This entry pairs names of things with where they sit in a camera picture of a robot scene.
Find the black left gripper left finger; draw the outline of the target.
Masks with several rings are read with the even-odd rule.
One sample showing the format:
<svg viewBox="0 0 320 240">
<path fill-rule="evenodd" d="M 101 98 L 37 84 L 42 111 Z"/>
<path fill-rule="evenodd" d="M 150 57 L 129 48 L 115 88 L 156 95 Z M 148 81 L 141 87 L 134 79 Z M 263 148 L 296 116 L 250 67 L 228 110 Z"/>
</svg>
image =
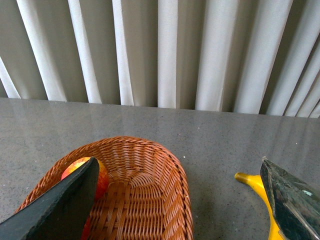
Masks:
<svg viewBox="0 0 320 240">
<path fill-rule="evenodd" d="M 100 167 L 86 163 L 0 224 L 2 240 L 79 240 L 94 204 Z"/>
</svg>

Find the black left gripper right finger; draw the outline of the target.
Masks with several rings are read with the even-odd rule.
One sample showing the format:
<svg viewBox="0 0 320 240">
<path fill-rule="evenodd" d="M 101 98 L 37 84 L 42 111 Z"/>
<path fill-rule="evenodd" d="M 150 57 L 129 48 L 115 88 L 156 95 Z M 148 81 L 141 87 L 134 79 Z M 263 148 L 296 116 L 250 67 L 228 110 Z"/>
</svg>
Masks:
<svg viewBox="0 0 320 240">
<path fill-rule="evenodd" d="M 286 240 L 318 240 L 320 192 L 265 157 L 260 176 L 280 234 Z"/>
</svg>

